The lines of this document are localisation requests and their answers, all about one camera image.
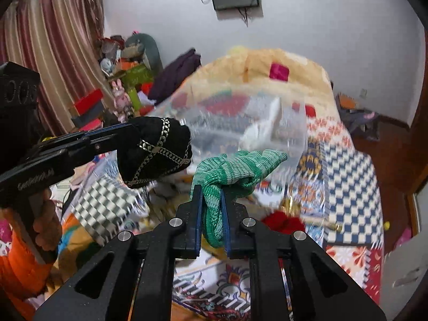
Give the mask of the orange sleeve forearm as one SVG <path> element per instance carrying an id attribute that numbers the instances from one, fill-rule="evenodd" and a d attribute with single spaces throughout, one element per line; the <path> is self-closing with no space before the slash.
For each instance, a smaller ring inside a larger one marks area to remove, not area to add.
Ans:
<path id="1" fill-rule="evenodd" d="M 15 225 L 13 210 L 1 210 L 1 319 L 32 320 L 28 299 L 42 292 L 52 266 L 37 263 Z"/>

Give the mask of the person's left hand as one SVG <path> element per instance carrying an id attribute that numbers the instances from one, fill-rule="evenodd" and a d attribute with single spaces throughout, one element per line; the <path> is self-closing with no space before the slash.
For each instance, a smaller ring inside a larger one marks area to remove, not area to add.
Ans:
<path id="1" fill-rule="evenodd" d="M 55 250 L 62 238 L 62 226 L 56 214 L 55 203 L 50 199 L 51 195 L 49 188 L 43 192 L 41 214 L 33 223 L 36 244 L 44 251 Z"/>

